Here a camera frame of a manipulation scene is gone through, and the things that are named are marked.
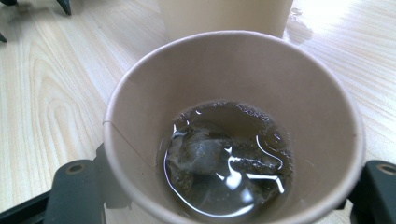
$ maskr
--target wood grain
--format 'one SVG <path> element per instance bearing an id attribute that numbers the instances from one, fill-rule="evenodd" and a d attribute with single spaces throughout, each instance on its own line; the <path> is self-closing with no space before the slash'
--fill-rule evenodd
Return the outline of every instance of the wood grain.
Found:
<path id="1" fill-rule="evenodd" d="M 155 0 L 0 6 L 0 212 L 50 189 L 63 164 L 92 159 L 111 92 L 168 42 Z M 355 99 L 367 160 L 396 163 L 396 2 L 295 0 L 284 39 L 325 63 Z M 348 223 L 351 204 L 318 223 Z M 159 223 L 133 204 L 108 223 Z"/>

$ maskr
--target cup rim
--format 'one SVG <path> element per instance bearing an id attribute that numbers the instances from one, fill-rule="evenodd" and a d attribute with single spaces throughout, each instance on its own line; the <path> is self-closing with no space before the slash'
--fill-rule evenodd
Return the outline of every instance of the cup rim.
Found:
<path id="1" fill-rule="evenodd" d="M 352 191 L 353 187 L 359 180 L 360 174 L 361 174 L 361 169 L 364 163 L 364 155 L 365 155 L 365 141 L 364 141 L 364 130 L 363 130 L 363 123 L 361 119 L 361 114 L 360 111 L 356 105 L 356 103 L 353 101 L 352 97 L 350 94 L 347 92 L 347 89 L 344 87 L 344 84 L 340 81 L 340 79 L 333 73 L 331 70 L 322 62 L 314 58 L 313 56 L 307 54 L 303 50 L 297 48 L 296 46 L 293 46 L 292 44 L 270 36 L 270 35 L 265 35 L 257 32 L 252 32 L 252 31 L 241 31 L 241 30 L 229 30 L 229 31 L 215 31 L 215 32 L 206 32 L 206 33 L 200 33 L 197 35 L 190 35 L 186 36 L 183 38 L 180 38 L 178 40 L 175 40 L 173 42 L 170 42 L 166 45 L 163 45 L 154 51 L 150 52 L 146 56 L 144 56 L 142 59 L 140 59 L 131 69 L 129 69 L 122 79 L 120 80 L 119 84 L 113 91 L 110 100 L 107 104 L 107 109 L 105 113 L 105 118 L 104 118 L 104 139 L 105 139 L 105 150 L 106 154 L 108 157 L 108 161 L 110 163 L 110 167 L 113 170 L 113 173 L 117 180 L 120 182 L 122 188 L 128 193 L 130 197 L 133 197 L 133 201 L 136 202 L 139 206 L 141 206 L 143 209 L 148 211 L 151 215 L 155 216 L 159 220 L 163 220 L 165 222 L 169 223 L 199 223 L 199 222 L 194 222 L 191 221 L 190 219 L 187 219 L 185 217 L 182 217 L 176 213 L 171 212 L 167 208 L 164 208 L 155 202 L 151 201 L 149 198 L 145 197 L 144 194 L 136 192 L 140 192 L 138 189 L 131 188 L 133 186 L 133 183 L 128 179 L 127 175 L 124 173 L 122 170 L 122 167 L 117 161 L 116 157 L 116 152 L 113 149 L 112 141 L 109 138 L 111 131 L 110 128 L 107 127 L 108 125 L 112 125 L 109 120 L 112 120 L 112 109 L 114 108 L 116 99 L 118 98 L 118 95 L 120 94 L 120 91 L 122 89 L 122 86 L 124 85 L 125 82 L 128 81 L 129 76 L 132 75 L 132 73 L 139 67 L 141 64 L 145 63 L 146 61 L 150 60 L 154 55 L 159 54 L 162 51 L 168 50 L 172 48 L 173 46 L 179 45 L 181 43 L 193 41 L 194 39 L 197 38 L 203 38 L 206 36 L 221 36 L 221 35 L 253 35 L 257 36 L 260 38 L 266 38 L 269 39 L 273 42 L 276 42 L 277 44 L 283 45 L 289 49 L 292 49 L 294 51 L 298 51 L 300 54 L 303 54 L 308 60 L 310 60 L 312 63 L 315 63 L 317 66 L 319 66 L 327 76 L 333 81 L 333 85 L 336 86 L 336 88 L 342 93 L 343 97 L 345 98 L 345 101 L 347 102 L 346 106 L 348 106 L 349 111 L 353 115 L 352 118 L 353 124 L 355 125 L 355 131 L 356 131 L 356 138 L 355 138 L 355 147 L 353 150 L 353 156 L 351 158 L 354 158 L 353 161 L 350 162 L 348 165 L 348 169 L 346 170 L 346 173 L 344 174 L 344 177 L 342 178 L 342 181 L 338 183 L 334 189 L 325 197 L 323 197 L 318 203 L 311 205 L 307 209 L 305 209 L 303 212 L 287 217 L 287 218 L 281 218 L 277 222 L 274 223 L 311 223 L 319 218 L 325 216 L 326 214 L 330 213 L 335 207 L 337 207 L 343 200 L 345 200 L 348 196 L 348 194 Z"/>

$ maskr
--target table surface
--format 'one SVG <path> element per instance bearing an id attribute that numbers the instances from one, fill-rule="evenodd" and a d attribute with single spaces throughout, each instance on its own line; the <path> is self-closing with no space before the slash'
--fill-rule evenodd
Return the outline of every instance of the table surface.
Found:
<path id="1" fill-rule="evenodd" d="M 284 39 L 324 62 L 351 93 L 366 160 L 396 163 L 396 1 L 295 0 Z M 0 212 L 50 189 L 69 161 L 93 159 L 122 75 L 169 42 L 155 0 L 0 6 Z M 318 223 L 348 223 L 346 210 Z M 159 223 L 137 205 L 108 223 Z"/>

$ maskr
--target wooden table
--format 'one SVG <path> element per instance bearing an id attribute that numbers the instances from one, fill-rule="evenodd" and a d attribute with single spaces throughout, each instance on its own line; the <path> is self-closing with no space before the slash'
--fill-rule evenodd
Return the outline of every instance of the wooden table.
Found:
<path id="1" fill-rule="evenodd" d="M 341 78 L 366 131 L 367 160 L 396 163 L 396 1 L 295 0 L 284 39 Z M 155 0 L 0 6 L 0 212 L 47 191 L 55 171 L 93 159 L 122 75 L 168 43 Z M 346 210 L 318 223 L 348 223 Z M 158 223 L 133 204 L 108 223 Z"/>

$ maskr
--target dark liquid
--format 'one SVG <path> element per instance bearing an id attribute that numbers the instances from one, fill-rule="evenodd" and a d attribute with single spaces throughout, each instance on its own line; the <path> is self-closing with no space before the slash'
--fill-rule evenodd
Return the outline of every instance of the dark liquid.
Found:
<path id="1" fill-rule="evenodd" d="M 288 137 L 271 118 L 232 102 L 200 105 L 174 120 L 166 180 L 192 211 L 241 217 L 285 193 Z"/>

